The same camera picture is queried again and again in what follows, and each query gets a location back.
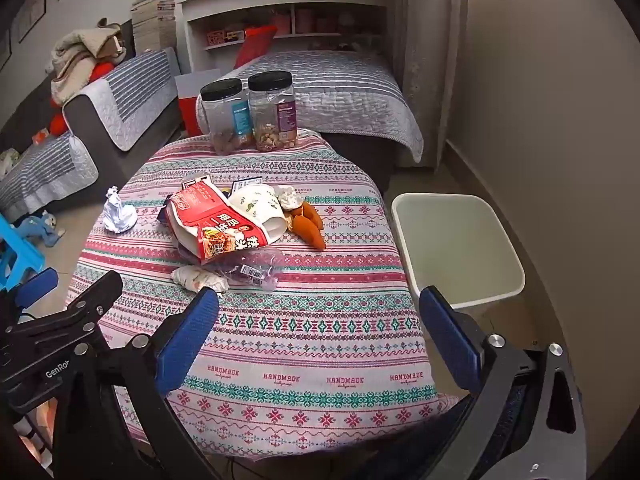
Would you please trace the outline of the floral napkin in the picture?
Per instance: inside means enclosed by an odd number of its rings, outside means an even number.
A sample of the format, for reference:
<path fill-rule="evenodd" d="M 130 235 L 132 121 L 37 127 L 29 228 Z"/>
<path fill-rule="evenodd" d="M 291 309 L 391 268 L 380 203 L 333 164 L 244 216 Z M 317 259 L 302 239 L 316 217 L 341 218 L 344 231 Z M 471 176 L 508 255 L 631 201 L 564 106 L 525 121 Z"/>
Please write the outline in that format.
<path fill-rule="evenodd" d="M 194 294 L 203 288 L 213 289 L 217 294 L 224 294 L 229 289 L 226 278 L 199 266 L 180 266 L 171 272 L 171 279 L 175 284 Z"/>

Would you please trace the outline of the small orange peel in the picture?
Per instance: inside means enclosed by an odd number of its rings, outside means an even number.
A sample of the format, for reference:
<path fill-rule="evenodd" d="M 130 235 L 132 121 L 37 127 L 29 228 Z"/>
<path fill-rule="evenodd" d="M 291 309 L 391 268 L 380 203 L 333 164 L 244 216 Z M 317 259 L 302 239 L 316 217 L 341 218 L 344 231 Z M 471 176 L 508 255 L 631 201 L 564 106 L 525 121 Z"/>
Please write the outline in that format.
<path fill-rule="evenodd" d="M 314 209 L 314 206 L 312 206 L 310 203 L 302 203 L 302 215 L 310 220 L 319 231 L 323 230 L 322 219 L 319 216 L 318 212 Z"/>

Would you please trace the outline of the red instant noodle cup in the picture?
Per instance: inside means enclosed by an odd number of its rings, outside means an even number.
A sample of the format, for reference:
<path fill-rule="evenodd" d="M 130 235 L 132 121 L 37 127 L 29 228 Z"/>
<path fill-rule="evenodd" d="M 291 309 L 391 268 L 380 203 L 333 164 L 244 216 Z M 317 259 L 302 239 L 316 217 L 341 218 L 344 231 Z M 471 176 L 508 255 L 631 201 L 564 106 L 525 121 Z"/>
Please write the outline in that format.
<path fill-rule="evenodd" d="M 172 194 L 166 217 L 177 242 L 199 263 L 269 244 L 265 230 L 234 210 L 224 194 L 206 180 Z"/>

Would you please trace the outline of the floral paper cup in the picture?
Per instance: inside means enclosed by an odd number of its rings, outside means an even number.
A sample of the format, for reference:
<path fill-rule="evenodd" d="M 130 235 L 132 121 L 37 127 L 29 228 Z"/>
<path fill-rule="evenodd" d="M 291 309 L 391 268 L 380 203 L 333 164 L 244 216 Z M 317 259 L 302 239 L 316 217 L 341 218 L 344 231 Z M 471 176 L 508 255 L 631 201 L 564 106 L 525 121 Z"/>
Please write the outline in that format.
<path fill-rule="evenodd" d="M 288 229 L 276 192 L 268 184 L 243 186 L 230 195 L 229 203 L 234 210 L 265 231 L 269 244 L 280 240 Z"/>

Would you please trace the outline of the teal label snack jar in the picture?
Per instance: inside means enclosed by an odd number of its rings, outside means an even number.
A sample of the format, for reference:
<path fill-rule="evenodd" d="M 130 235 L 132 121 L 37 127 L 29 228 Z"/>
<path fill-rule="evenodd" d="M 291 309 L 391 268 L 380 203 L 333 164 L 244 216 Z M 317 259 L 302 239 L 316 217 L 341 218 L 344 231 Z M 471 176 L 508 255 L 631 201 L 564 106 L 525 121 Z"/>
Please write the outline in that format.
<path fill-rule="evenodd" d="M 254 143 L 250 103 L 239 78 L 218 79 L 202 87 L 196 100 L 196 119 L 218 155 Z"/>

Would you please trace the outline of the blue plush toy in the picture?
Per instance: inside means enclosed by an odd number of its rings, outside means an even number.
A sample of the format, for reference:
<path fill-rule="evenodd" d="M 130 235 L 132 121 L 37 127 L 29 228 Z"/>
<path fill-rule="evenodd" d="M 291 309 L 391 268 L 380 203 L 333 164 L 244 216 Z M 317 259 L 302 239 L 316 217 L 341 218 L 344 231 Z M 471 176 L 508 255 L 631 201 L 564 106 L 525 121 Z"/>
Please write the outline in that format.
<path fill-rule="evenodd" d="M 43 245 L 53 247 L 65 234 L 63 228 L 58 228 L 58 220 L 54 214 L 44 210 L 40 217 L 29 216 L 16 228 L 23 238 L 40 238 Z"/>

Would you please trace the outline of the large orange peel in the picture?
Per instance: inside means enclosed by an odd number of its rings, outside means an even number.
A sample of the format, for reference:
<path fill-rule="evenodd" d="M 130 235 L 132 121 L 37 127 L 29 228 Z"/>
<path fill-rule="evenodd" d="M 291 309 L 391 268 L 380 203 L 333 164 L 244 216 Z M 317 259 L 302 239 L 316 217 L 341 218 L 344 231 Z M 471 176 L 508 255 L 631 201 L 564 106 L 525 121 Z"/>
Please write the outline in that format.
<path fill-rule="evenodd" d="M 325 250 L 326 243 L 318 226 L 304 216 L 293 216 L 291 221 L 292 232 L 315 250 Z"/>

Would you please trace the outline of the dark sofa with quilt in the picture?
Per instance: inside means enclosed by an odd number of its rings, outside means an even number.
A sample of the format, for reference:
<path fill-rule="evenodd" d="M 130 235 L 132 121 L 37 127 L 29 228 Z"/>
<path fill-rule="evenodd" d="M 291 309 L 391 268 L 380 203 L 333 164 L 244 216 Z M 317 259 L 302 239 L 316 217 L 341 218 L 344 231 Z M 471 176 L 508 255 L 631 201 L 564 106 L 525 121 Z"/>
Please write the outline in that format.
<path fill-rule="evenodd" d="M 107 188 L 123 186 L 180 128 L 179 73 L 174 49 L 127 48 L 63 106 L 52 101 L 50 74 L 1 129 L 2 150 L 20 154 L 1 177 L 2 216 L 99 203 Z"/>

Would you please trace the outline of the blue plastic stool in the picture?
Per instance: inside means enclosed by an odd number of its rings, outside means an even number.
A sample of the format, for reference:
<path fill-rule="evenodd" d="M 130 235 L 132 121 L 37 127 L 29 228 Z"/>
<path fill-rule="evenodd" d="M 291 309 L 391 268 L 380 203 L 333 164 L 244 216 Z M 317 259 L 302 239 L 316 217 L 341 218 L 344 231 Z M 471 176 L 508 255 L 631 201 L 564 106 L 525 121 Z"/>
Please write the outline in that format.
<path fill-rule="evenodd" d="M 44 255 L 9 224 L 0 219 L 1 239 L 1 289 L 11 290 L 21 284 L 29 272 L 39 273 L 44 268 Z"/>

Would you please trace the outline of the blue white paper card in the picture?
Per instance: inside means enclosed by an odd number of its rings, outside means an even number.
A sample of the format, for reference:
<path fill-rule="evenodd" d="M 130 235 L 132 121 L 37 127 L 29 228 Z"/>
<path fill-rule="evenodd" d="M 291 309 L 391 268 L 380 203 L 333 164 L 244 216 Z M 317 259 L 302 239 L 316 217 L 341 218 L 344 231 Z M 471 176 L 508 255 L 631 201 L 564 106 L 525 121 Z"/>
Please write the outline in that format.
<path fill-rule="evenodd" d="M 242 188 L 247 188 L 250 185 L 263 184 L 263 183 L 264 183 L 264 180 L 262 180 L 262 177 L 252 177 L 252 178 L 236 180 L 232 183 L 230 194 L 233 195 L 236 192 L 239 192 L 239 190 L 242 190 Z"/>

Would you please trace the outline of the clear plastic water bottle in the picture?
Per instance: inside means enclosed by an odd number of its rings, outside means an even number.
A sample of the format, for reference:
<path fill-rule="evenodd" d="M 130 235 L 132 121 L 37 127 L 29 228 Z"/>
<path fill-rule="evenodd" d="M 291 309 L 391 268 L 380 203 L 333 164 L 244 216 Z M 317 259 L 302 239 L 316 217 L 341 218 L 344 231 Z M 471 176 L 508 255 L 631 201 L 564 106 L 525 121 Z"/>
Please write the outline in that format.
<path fill-rule="evenodd" d="M 178 246 L 178 254 L 184 261 L 223 276 L 229 283 L 252 285 L 268 292 L 277 288 L 284 265 L 282 252 L 268 247 L 228 252 L 204 264 L 199 263 L 198 258 L 181 245 Z"/>

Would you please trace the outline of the white bookshelf headboard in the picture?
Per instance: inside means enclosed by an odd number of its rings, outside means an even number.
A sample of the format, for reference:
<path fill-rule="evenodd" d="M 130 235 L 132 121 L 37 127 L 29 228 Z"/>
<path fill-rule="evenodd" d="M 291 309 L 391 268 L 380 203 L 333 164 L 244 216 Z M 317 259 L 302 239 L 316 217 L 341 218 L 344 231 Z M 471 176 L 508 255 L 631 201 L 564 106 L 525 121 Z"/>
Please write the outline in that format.
<path fill-rule="evenodd" d="M 352 46 L 378 50 L 387 0 L 183 0 L 190 69 L 232 69 L 251 27 L 273 26 L 273 51 Z"/>

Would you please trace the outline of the white paper ball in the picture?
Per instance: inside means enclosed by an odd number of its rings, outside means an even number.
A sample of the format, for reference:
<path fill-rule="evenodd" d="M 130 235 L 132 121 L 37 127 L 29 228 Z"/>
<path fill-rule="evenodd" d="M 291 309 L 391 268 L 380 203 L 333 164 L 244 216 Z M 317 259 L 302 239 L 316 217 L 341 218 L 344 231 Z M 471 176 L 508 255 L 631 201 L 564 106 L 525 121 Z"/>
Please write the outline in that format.
<path fill-rule="evenodd" d="M 104 229 L 114 234 L 122 234 L 131 230 L 137 220 L 136 207 L 123 203 L 118 194 L 118 188 L 111 186 L 106 191 L 106 202 L 103 207 Z"/>

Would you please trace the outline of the red white box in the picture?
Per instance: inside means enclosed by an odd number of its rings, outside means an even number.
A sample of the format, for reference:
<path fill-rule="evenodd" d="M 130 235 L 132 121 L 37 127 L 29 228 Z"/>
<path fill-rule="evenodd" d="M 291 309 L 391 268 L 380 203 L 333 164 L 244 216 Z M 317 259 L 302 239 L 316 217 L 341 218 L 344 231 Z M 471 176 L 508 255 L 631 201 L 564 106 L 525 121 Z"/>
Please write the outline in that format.
<path fill-rule="evenodd" d="M 184 130 L 186 130 L 188 136 L 199 136 L 201 134 L 195 114 L 196 98 L 200 94 L 201 88 L 217 80 L 220 76 L 221 71 L 219 68 L 175 76 L 178 105 Z"/>

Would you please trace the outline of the dark blue carton box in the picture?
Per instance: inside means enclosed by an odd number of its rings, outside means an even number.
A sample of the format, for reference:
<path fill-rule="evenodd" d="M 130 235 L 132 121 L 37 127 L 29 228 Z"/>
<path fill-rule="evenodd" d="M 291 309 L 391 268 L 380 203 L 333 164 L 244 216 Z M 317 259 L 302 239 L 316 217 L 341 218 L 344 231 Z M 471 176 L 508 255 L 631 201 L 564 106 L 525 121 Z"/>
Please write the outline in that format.
<path fill-rule="evenodd" d="M 160 224 L 162 226 L 167 226 L 168 225 L 168 219 L 167 219 L 167 207 L 170 203 L 170 199 L 171 199 L 171 195 L 167 195 L 162 203 L 162 206 L 160 206 L 160 210 L 158 211 L 157 214 L 157 221 L 160 222 Z"/>

